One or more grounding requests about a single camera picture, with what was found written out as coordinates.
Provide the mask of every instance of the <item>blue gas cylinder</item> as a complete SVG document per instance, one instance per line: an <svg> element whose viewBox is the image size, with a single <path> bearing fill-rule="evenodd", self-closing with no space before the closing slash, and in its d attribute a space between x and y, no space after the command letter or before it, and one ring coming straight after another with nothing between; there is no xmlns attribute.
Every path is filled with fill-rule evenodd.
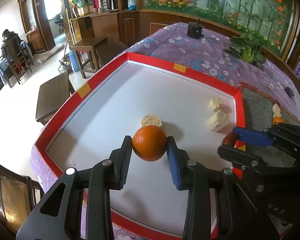
<svg viewBox="0 0 300 240"><path fill-rule="evenodd" d="M73 50L71 48L70 48L70 52L69 52L69 58L71 60L72 66L74 68L74 71L75 72L80 71L77 59L76 59L75 54L74 54L74 52L73 52Z"/></svg>

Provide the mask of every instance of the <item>yellow tape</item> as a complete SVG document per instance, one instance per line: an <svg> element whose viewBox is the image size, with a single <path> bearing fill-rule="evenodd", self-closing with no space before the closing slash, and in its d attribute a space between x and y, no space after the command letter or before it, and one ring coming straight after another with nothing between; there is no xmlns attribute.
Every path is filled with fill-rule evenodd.
<svg viewBox="0 0 300 240"><path fill-rule="evenodd" d="M246 145L242 145L238 148L239 150L246 151Z"/></svg>
<svg viewBox="0 0 300 240"><path fill-rule="evenodd" d="M89 84L86 82L80 87L77 92L81 98L84 98L89 92L91 91L91 88Z"/></svg>
<svg viewBox="0 0 300 240"><path fill-rule="evenodd" d="M182 73L185 73L186 72L186 67L185 66L182 66L182 65L179 65L179 64L174 64L174 67L173 67L175 70L178 70Z"/></svg>

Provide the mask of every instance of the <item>window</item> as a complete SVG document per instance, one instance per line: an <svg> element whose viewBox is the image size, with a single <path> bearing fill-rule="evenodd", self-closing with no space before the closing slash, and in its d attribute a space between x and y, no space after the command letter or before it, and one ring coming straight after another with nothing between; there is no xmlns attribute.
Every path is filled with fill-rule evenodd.
<svg viewBox="0 0 300 240"><path fill-rule="evenodd" d="M61 13L60 0L44 0L44 5L46 7L48 20L53 19L57 14Z"/></svg>

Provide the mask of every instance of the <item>gray mat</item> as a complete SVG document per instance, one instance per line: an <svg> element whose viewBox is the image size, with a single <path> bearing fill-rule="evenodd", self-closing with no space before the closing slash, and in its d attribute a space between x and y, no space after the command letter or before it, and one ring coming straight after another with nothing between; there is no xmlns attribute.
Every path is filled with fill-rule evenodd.
<svg viewBox="0 0 300 240"><path fill-rule="evenodd" d="M246 128L262 131L264 128L272 126L273 103L270 100L246 88L242 91L242 100ZM299 125L283 110L281 114L283 120L289 121L290 124ZM246 151L262 157L272 167L291 167L295 162L295 158L272 146L262 148L246 144Z"/></svg>

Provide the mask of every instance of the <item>aquarium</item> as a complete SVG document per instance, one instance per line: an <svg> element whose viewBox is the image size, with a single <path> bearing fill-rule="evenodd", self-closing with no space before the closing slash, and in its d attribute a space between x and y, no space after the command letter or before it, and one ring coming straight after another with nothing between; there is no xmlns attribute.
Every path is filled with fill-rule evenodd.
<svg viewBox="0 0 300 240"><path fill-rule="evenodd" d="M143 0L144 9L174 11L212 20L255 39L276 53L283 53L294 0Z"/></svg>

